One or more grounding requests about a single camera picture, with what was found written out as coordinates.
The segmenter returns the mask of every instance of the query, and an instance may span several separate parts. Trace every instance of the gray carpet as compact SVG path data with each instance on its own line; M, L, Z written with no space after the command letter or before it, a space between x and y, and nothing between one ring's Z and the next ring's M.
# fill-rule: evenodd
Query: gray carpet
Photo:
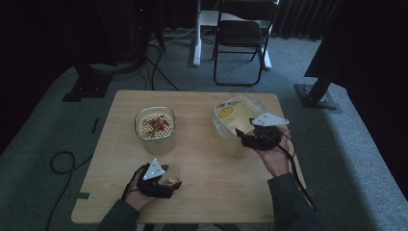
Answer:
M295 84L314 84L303 78L318 41L272 38L268 52L272 69L263 73L259 85L251 88L220 87L213 82L212 45L203 42L201 66L192 66L193 39L177 39L166 45L160 70L180 90L275 93L290 120L293 140L308 188L327 230L406 230L408 203L384 164L368 130L347 97L345 89L332 85L329 93L342 113L306 109ZM256 64L219 58L219 76L255 78ZM150 47L148 57L158 60ZM98 64L105 71L112 67ZM48 216L64 189L68 175L54 173L50 160L60 151L70 151L76 165L93 153L118 90L145 90L145 78L153 72L146 66L140 73L118 74L105 98L84 98L62 102L78 75L69 69L58 78L13 142L0 157L0 230L45 230ZM175 90L158 71L155 90ZM55 167L68 170L71 160L63 155ZM78 168L66 189L50 230L94 230L94 224L75 224L70 219L75 194L81 189L89 163Z

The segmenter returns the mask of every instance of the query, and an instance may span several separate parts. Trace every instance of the person's right hand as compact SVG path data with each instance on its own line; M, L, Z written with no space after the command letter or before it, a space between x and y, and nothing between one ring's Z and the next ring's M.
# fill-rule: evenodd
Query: person's right hand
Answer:
M290 131L283 127L278 127L282 134L290 136ZM282 136L279 143L285 150L289 151L288 138ZM275 146L270 150L261 151L254 149L256 153L259 154L261 159L264 161L264 165L267 170L272 174L273 177L280 176L282 174L288 173L289 171L289 159L287 154L282 151L279 147Z

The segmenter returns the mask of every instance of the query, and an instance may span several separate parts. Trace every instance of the plastic food container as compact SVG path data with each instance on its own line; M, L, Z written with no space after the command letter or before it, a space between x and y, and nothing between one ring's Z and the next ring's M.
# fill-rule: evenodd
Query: plastic food container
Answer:
M254 130L249 119L265 112L265 106L259 100L240 95L218 104L214 108L213 124L217 139L229 153L243 150L241 139L235 129L248 133Z
M153 107L140 110L135 118L135 131L144 150L160 156L170 152L175 144L176 119L168 107Z

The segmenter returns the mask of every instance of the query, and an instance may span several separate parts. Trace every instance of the white triangular tag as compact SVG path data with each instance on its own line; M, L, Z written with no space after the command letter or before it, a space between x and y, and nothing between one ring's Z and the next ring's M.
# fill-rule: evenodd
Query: white triangular tag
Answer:
M147 169L146 173L143 176L143 180L149 180L165 174L165 171L162 169L162 166L159 164L157 159L153 159L150 167Z
M253 119L252 124L266 127L266 126L289 124L289 121L277 115L273 115L270 113L264 113L262 115L259 115L255 119Z

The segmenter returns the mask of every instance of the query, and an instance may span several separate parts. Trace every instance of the hand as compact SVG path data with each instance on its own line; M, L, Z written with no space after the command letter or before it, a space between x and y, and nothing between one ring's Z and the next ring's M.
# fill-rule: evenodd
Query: hand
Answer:
M143 210L143 208L148 204L157 199L156 197L149 197L147 195L144 195L138 190L137 183L142 172L142 170L139 171L139 173L135 176L132 186L130 187L125 198L125 201L139 212Z
M290 136L290 131L283 127L278 127L282 134ZM289 151L288 138L282 136L279 143L285 150ZM289 171L289 159L284 151L275 146L270 150L261 151L254 149L264 161L264 165L273 177L285 174Z

